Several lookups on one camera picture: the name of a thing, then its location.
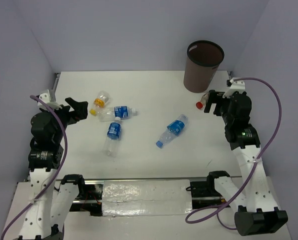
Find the blue label bottle horizontal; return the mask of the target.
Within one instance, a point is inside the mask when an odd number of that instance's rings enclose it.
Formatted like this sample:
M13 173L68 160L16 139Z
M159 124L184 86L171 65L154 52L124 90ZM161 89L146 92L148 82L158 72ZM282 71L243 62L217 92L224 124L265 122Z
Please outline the blue label bottle horizontal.
M127 120L133 116L138 115L138 110L135 108L130 108L128 106L115 106L110 108L103 108L98 114L98 118L101 122L111 122L114 121L116 117L121 120Z

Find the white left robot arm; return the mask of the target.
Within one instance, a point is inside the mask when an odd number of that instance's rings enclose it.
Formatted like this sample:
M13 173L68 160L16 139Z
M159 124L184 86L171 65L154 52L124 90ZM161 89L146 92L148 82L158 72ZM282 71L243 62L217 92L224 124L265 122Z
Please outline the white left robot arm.
M68 146L61 146L61 142L67 142L65 130L68 125L87 118L88 103L67 97L64 106L48 103L40 96L34 99L41 106L40 112L30 121L30 200L24 210L18 239L61 240L72 202L87 193L82 175L67 174L60 182L57 195L54 194L56 178L68 151Z

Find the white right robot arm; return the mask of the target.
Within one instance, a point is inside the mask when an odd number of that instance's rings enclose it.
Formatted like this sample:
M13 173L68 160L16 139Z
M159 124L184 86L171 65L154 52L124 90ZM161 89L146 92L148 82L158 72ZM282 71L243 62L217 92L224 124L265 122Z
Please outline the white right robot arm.
M225 137L240 167L245 187L239 190L224 173L206 183L210 195L222 194L234 211L234 222L242 236L272 234L288 221L287 212L280 210L274 199L259 157L261 144L256 129L249 123L252 101L246 92L210 90L204 112L215 105L214 115L222 117Z

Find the blue label bottle white cap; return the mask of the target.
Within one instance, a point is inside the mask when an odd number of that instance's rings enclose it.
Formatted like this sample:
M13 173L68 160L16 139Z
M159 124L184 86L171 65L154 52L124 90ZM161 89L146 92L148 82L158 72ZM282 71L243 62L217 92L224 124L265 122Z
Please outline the blue label bottle white cap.
M119 141L121 137L121 118L115 117L114 121L110 123L107 133L106 140L104 143L103 152L110 157L115 157L118 151Z

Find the crushed bottle blue cap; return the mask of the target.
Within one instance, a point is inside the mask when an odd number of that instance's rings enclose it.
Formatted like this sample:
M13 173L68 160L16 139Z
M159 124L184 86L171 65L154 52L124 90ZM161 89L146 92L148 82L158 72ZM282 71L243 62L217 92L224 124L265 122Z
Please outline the crushed bottle blue cap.
M166 130L161 134L159 140L156 142L156 146L161 149L163 146L177 138L184 130L187 123L188 117L183 114L179 115L179 117L170 123Z

